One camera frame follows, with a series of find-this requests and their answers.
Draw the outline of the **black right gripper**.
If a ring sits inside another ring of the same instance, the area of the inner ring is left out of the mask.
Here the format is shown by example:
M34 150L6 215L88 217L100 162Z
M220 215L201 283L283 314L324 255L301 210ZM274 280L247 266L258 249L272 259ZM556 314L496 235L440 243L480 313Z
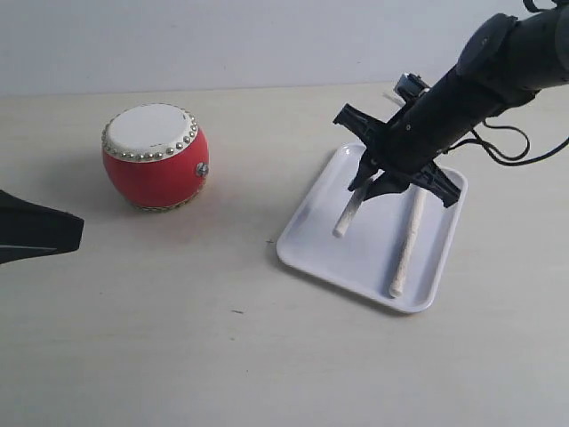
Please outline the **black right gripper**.
M434 162L437 149L425 145L407 120L412 102L383 122L345 104L333 123L348 129L365 146L348 191L363 191L363 200L406 192L413 184L438 197L445 208L459 201L461 190Z

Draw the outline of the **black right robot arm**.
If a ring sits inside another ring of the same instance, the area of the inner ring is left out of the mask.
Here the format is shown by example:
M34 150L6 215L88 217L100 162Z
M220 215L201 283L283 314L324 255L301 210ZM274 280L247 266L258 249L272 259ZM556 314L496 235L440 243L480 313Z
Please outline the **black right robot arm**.
M421 187L446 207L461 191L435 160L489 117L524 106L539 92L568 82L568 4L520 20L496 13L472 35L434 85L402 76L403 107L387 122L347 104L333 122L365 146L349 191L363 199Z

